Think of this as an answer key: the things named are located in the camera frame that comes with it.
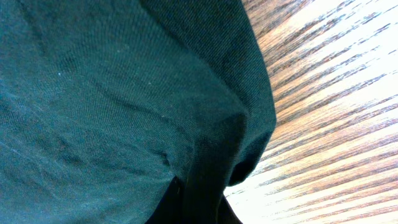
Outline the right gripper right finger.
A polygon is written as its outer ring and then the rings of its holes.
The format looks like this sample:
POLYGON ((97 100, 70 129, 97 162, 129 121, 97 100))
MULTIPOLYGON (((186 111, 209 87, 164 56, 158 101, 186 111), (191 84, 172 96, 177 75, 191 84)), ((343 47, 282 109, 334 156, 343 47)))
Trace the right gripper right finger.
POLYGON ((220 200, 217 224, 243 224, 234 213, 225 196, 220 200))

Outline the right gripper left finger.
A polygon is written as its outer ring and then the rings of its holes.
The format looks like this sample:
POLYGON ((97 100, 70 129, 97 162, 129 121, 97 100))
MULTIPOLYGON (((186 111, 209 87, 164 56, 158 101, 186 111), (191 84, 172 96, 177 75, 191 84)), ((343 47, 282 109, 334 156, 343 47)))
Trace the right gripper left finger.
POLYGON ((183 185, 174 177, 146 224, 182 224, 182 203, 183 185))

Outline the black shorts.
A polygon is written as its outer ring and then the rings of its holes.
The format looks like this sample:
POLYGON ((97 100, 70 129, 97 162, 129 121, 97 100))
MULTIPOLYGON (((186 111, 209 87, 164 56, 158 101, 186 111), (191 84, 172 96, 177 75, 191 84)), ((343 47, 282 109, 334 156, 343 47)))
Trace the black shorts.
POLYGON ((275 124, 241 1, 1 2, 2 223, 217 223, 275 124))

